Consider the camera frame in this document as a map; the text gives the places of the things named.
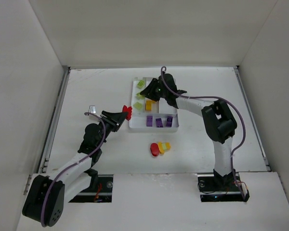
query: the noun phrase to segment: white wall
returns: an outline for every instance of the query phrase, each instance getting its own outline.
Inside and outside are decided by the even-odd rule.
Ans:
[[[289,200],[289,0],[278,1],[239,70],[269,163]]]
[[[276,0],[30,0],[72,66],[238,65]]]
[[[28,0],[0,0],[0,231],[16,228],[62,75]]]

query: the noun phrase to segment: white tray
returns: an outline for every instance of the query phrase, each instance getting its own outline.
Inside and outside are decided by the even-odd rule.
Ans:
[[[174,107],[171,107],[167,104],[165,99],[160,99],[159,102],[152,104],[152,111],[145,110],[145,101],[148,99],[138,100],[136,98],[136,94],[141,92],[146,86],[149,85],[153,78],[151,77],[144,77],[142,79],[135,78],[133,80],[133,86],[131,91],[131,106],[133,107],[134,103],[139,102],[141,103],[142,109],[138,110],[133,107],[131,119],[129,121],[129,127],[132,131],[136,132],[176,132],[179,128],[179,120],[178,120],[178,110]],[[146,85],[143,88],[137,88],[137,84],[140,80],[145,81]],[[146,126],[146,117],[153,116],[153,126],[147,127]],[[168,116],[172,116],[172,127],[166,127],[166,120]],[[161,118],[163,122],[163,128],[156,127],[156,118]]]

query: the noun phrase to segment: lime green object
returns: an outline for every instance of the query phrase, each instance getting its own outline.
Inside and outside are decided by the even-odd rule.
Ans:
[[[133,107],[136,108],[137,110],[141,110],[143,105],[139,102],[136,102],[136,103],[134,103]]]
[[[138,100],[143,100],[145,97],[143,95],[141,95],[140,92],[139,92],[139,93],[136,94],[136,98]]]
[[[140,80],[139,83],[137,84],[137,88],[141,89],[145,85],[145,82],[143,80]]]

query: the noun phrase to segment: small clear object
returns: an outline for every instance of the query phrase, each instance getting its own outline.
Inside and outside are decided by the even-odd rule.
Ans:
[[[93,113],[93,114],[96,113],[95,105],[90,105],[89,106],[89,113]]]

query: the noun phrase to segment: purple block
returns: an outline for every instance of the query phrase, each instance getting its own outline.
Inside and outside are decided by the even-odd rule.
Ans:
[[[148,115],[148,116],[146,117],[146,126],[147,126],[147,127],[152,127],[152,126],[153,126],[153,116],[151,116],[151,115],[149,116],[149,115]]]
[[[172,127],[172,116],[168,116],[167,117],[167,123],[166,123],[166,127],[171,128]]]
[[[156,127],[157,128],[163,128],[163,122],[162,122],[161,118],[157,118],[157,119],[155,119],[155,121],[156,121]]]

